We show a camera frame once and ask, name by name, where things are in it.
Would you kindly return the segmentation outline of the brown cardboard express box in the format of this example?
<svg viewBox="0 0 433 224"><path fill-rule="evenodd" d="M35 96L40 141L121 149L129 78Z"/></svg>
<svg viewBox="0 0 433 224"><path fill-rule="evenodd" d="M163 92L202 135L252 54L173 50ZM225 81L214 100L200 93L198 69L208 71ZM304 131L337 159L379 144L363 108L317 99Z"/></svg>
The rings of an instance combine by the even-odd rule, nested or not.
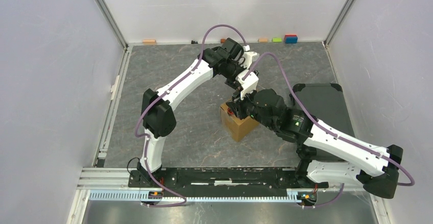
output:
<svg viewBox="0 0 433 224"><path fill-rule="evenodd" d="M235 142L240 142L259 125L259 122L250 117L238 119L235 115L229 115L227 110L226 103L222 103L220 105L220 119L222 126Z"/></svg>

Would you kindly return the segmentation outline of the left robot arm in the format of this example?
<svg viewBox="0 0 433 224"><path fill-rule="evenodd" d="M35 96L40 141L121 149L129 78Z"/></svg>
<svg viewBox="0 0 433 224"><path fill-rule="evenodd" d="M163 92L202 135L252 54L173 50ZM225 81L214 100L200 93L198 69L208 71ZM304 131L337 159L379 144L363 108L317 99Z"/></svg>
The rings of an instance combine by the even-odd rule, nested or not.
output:
<svg viewBox="0 0 433 224"><path fill-rule="evenodd" d="M160 182L162 150L166 137L174 130L177 122L174 115L178 105L201 84L217 75L227 80L235 78L245 70L239 64L247 47L231 38L221 45L201 51L192 65L169 84L153 91L148 89L142 98L139 124L145 129L145 148L140 160L141 180L148 187Z"/></svg>

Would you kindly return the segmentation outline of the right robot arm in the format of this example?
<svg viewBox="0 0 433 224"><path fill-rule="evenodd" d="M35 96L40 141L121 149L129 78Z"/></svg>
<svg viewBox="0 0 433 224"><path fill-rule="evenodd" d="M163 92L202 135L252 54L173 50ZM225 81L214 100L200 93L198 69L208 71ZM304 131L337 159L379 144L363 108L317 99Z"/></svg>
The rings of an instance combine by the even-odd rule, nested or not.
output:
<svg viewBox="0 0 433 224"><path fill-rule="evenodd" d="M284 141L325 151L341 159L323 162L307 157L298 165L295 181L301 187L312 183L341 183L363 187L375 196L395 196L403 148L373 145L345 134L324 121L291 105L273 89L253 91L227 106L239 119L250 118Z"/></svg>

